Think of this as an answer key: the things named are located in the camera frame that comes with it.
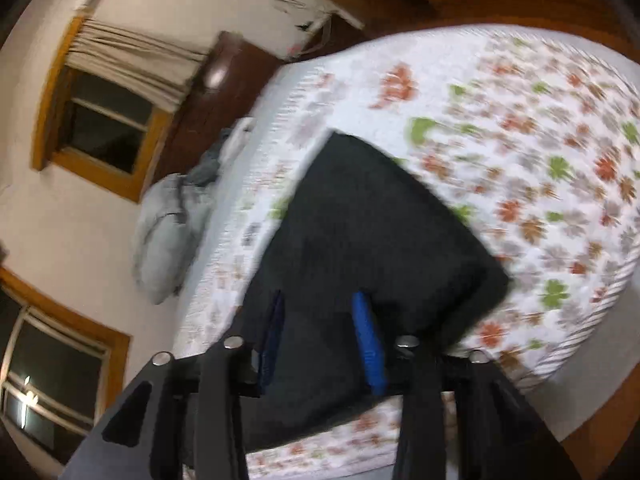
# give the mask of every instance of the metal screw head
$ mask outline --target metal screw head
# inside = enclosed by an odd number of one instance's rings
[[[151,362],[156,366],[163,366],[171,360],[171,354],[169,352],[158,352],[151,359]]]
[[[420,340],[415,335],[401,335],[396,338],[396,348],[415,348]]]
[[[484,363],[488,363],[491,360],[491,358],[484,350],[476,349],[469,352],[469,360],[472,363],[484,364]]]
[[[244,339],[242,339],[239,335],[233,335],[225,339],[225,348],[229,350],[240,348],[243,344]]]

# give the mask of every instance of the white bedspread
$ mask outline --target white bedspread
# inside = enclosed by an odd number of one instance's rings
[[[462,342],[519,386],[555,371],[615,302],[638,257],[638,96],[598,59],[533,37],[434,31],[334,56],[263,140],[174,348],[228,325],[289,197],[333,128],[387,152],[453,208],[514,278]],[[392,463],[399,401],[248,456],[252,477]]]

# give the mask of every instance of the wall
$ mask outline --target wall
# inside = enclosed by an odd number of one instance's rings
[[[100,0],[95,18],[156,36],[210,48],[221,30],[284,57],[306,37],[295,26],[322,16],[325,0],[301,0],[291,9],[272,0]]]
[[[270,0],[101,0],[97,18],[204,48],[220,30],[238,31],[284,56],[304,38],[295,25],[319,13],[317,0],[305,1],[308,9],[281,12]],[[32,0],[0,50],[0,240],[9,270],[133,336],[130,380],[153,353],[171,348],[176,303],[151,305],[130,275],[138,206],[62,168],[29,168],[40,93],[75,2]]]
[[[33,0],[0,50],[0,195],[5,266],[44,294],[133,336],[126,380],[171,348],[175,300],[151,305],[130,275],[138,206],[49,166],[29,168],[40,93],[75,0]]]
[[[46,451],[44,451],[36,443],[32,442],[28,436],[26,436],[20,429],[13,425],[13,423],[0,415],[2,423],[4,424],[7,433],[11,436],[15,442],[16,447],[25,460],[29,462],[31,467],[35,469],[36,473],[41,478],[55,479],[58,478],[64,466],[56,459],[51,457]]]

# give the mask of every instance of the beige curtain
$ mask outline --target beige curtain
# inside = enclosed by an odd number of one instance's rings
[[[175,112],[206,54],[131,30],[87,20],[66,65],[107,79]]]

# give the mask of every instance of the pillow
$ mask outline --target pillow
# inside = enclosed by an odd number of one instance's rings
[[[153,304],[181,285],[212,207],[210,187],[188,186],[171,174],[145,194],[134,233],[133,275]]]

